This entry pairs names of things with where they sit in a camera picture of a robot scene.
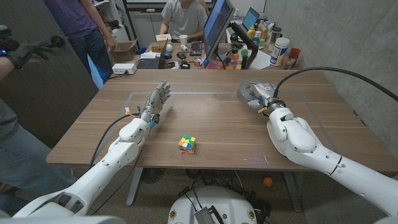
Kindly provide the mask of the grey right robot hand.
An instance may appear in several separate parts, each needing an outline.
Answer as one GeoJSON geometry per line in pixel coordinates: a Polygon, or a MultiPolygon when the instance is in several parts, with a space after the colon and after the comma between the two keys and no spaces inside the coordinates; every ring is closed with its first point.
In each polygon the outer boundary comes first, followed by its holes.
{"type": "Polygon", "coordinates": [[[285,108],[285,103],[274,96],[275,86],[270,83],[250,83],[246,90],[249,93],[248,106],[258,113],[269,116],[273,111],[285,108]]]}

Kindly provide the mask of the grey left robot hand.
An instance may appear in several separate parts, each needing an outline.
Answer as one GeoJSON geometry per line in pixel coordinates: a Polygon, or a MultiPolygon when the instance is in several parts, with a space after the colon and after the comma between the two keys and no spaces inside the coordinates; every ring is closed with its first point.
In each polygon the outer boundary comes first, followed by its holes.
{"type": "Polygon", "coordinates": [[[170,84],[166,80],[161,82],[146,100],[140,119],[147,123],[154,119],[162,111],[164,103],[170,98],[170,92],[170,84]]]}

